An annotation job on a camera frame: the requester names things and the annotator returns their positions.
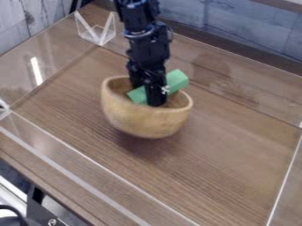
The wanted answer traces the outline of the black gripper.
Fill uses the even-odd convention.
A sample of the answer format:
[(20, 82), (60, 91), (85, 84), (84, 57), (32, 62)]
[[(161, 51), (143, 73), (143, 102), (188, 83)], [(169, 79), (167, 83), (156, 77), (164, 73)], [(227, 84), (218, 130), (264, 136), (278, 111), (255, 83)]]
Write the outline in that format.
[(151, 107), (167, 102), (165, 61), (169, 58), (172, 36), (171, 27), (161, 21), (143, 24), (125, 22), (124, 37), (129, 44), (125, 68), (132, 88), (144, 85), (145, 103)]

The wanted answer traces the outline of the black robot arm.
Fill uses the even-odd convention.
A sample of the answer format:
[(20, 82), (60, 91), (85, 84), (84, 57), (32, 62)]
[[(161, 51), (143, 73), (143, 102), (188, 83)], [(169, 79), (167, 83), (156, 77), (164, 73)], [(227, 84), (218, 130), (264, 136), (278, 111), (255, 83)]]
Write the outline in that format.
[(113, 0), (113, 3), (129, 45), (125, 68), (132, 88), (143, 87), (145, 103), (159, 107), (167, 101), (165, 61), (173, 33), (156, 19), (160, 13), (157, 0)]

